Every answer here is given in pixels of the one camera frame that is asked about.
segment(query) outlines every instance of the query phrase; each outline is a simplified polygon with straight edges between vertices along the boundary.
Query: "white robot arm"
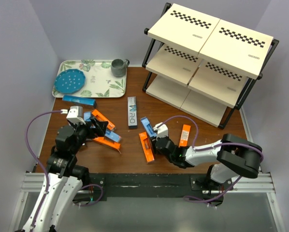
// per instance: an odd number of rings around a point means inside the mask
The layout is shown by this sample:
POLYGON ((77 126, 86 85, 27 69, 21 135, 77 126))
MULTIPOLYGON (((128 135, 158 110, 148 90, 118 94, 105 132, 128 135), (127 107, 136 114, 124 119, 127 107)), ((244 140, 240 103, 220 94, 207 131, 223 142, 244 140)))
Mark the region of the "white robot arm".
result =
POLYGON ((85 122, 82 115, 82 107, 72 106, 66 116, 69 125, 58 130, 56 145, 46 167, 48 191, 45 176, 34 209, 19 232, 57 232, 75 195, 89 183, 88 168, 76 165, 76 153, 86 139, 104 136, 108 122, 99 122, 95 117, 90 118, 91 122, 85 122))
POLYGON ((154 148, 174 165, 187 168, 201 163, 220 161, 220 164, 215 164, 208 170, 210 179, 218 184, 223 184, 238 175, 257 178, 261 156, 255 150, 242 145, 262 151, 260 146, 234 135, 225 134, 221 140, 212 144, 178 147, 169 138, 167 126, 160 125, 161 123, 153 128, 157 133, 156 140, 153 141, 154 148))

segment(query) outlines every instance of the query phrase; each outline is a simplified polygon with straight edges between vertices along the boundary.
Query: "gray mug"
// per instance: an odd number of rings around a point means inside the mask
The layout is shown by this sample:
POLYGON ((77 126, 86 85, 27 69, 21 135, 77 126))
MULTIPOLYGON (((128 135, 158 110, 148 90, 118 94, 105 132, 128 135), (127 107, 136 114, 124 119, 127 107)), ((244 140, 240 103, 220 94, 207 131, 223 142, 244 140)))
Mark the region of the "gray mug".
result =
POLYGON ((127 66, 130 64, 130 61, 126 59, 125 61, 121 59, 114 59, 111 62, 111 72, 116 77, 122 77, 126 73, 127 66))

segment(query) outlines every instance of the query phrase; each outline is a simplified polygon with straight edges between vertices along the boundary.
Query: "leaf pattern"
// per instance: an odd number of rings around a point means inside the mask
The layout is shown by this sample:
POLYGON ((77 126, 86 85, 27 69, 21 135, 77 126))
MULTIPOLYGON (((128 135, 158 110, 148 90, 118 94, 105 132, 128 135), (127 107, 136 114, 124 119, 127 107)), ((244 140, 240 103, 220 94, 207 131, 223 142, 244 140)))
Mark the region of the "leaf pattern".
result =
POLYGON ((71 69, 72 67, 70 65, 73 65, 75 64, 76 61, 73 61, 73 60, 68 60, 68 61, 64 61, 62 64, 61 64, 61 69, 60 71, 65 71, 67 69, 71 69))
POLYGON ((90 66, 95 65, 95 61, 93 59, 82 59, 81 62, 86 64, 86 65, 90 65, 90 66))
POLYGON ((90 90, 83 90, 80 95, 82 97, 91 97, 92 96, 92 92, 90 90))
POLYGON ((116 85, 114 84, 111 84, 109 85, 110 88, 115 88, 115 89, 119 89, 122 91, 122 93, 125 93, 125 90, 124 90, 124 79, 122 79, 121 82, 119 81, 115 81, 116 85))
POLYGON ((120 88, 119 86, 116 86, 116 85, 114 85, 114 84, 111 84, 109 87, 110 87, 110 88, 115 88, 115 89, 121 90, 121 88, 120 88))
POLYGON ((104 69, 109 69, 111 67, 111 63, 106 63, 105 61, 103 61, 101 63, 101 66, 104 68, 104 69))
POLYGON ((83 71, 86 71, 86 72, 90 71, 90 69, 91 69, 91 66, 90 66, 90 65, 84 65, 84 66, 82 67, 82 70, 83 70, 83 71))
POLYGON ((119 81, 115 81, 120 87, 123 87, 119 81))
POLYGON ((64 61, 64 64, 74 65, 74 64, 76 64, 76 61, 74 61, 74 60, 67 60, 67 61, 64 61))
POLYGON ((105 92, 104 97, 109 97, 109 89, 105 92))
POLYGON ((59 91, 57 91, 56 88, 53 87, 52 94, 53 94, 54 96, 56 96, 56 95, 59 94, 59 91))

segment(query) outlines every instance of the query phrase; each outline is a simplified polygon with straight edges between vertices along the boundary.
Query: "mug handle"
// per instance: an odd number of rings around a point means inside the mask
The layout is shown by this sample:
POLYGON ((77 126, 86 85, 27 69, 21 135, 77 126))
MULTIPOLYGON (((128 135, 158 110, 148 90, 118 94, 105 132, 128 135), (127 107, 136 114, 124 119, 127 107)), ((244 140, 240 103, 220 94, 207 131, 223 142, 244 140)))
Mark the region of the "mug handle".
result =
POLYGON ((124 66, 127 67, 127 66, 129 66, 129 64, 130 64, 130 61, 129 61, 128 59, 126 59, 126 60, 124 61, 124 66))

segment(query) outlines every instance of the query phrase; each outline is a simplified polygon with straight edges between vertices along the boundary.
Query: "floral tray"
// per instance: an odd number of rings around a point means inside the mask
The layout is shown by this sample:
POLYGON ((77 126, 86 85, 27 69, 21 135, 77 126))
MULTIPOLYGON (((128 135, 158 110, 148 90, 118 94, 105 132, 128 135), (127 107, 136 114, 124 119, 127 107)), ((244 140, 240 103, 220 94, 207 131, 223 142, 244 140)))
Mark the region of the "floral tray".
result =
MULTIPOLYGON (((86 76, 85 85, 72 96, 84 98, 119 98, 125 94, 126 74, 115 77, 111 73, 112 60, 66 60, 61 63, 58 75, 68 69, 79 69, 86 76)), ((52 95, 62 98, 64 94, 53 87, 52 95)))

